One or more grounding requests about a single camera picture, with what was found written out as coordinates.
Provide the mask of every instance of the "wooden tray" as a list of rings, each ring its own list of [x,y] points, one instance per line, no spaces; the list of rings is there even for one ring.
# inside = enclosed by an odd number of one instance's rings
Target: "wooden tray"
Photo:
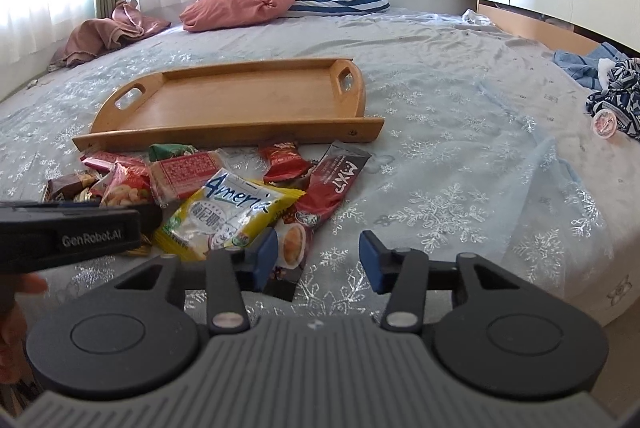
[[[118,108],[134,89],[139,96]],[[217,148],[267,140],[369,142],[385,120],[364,118],[364,108],[362,74],[349,59],[211,65],[157,72],[124,85],[100,108],[89,134],[73,141],[81,151],[144,150],[153,143]]]

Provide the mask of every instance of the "blue gripper pad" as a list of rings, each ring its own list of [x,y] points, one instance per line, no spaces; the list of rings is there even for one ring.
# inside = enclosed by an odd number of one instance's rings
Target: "blue gripper pad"
[[[385,288],[385,279],[380,269],[380,253],[382,251],[386,251],[386,248],[372,231],[360,233],[360,241],[358,242],[360,263],[367,274],[367,278],[369,278],[371,289],[376,294],[384,294],[391,291],[391,289]]]
[[[254,259],[254,291],[259,292],[269,279],[269,275],[278,260],[278,235],[273,228],[263,230],[249,248],[255,251]]]

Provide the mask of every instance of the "silver screw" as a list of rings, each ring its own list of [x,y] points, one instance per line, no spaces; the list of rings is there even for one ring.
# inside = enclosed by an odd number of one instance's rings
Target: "silver screw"
[[[242,325],[243,321],[238,313],[218,313],[213,316],[211,322],[219,329],[235,329]]]
[[[413,327],[418,322],[418,316],[413,313],[398,311],[387,316],[386,322],[392,327],[406,329]]]

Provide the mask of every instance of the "human hand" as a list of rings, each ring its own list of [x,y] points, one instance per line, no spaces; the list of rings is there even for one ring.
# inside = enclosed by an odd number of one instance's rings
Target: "human hand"
[[[47,290],[47,282],[35,273],[15,277],[18,293],[41,294]],[[27,333],[27,321],[16,303],[0,323],[0,383],[20,381],[21,369],[26,365],[22,341]]]

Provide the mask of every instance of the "pink pillow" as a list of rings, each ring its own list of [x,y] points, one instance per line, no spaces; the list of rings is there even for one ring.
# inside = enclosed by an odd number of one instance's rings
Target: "pink pillow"
[[[295,0],[197,0],[180,15],[185,31],[208,31],[266,22],[282,16]]]

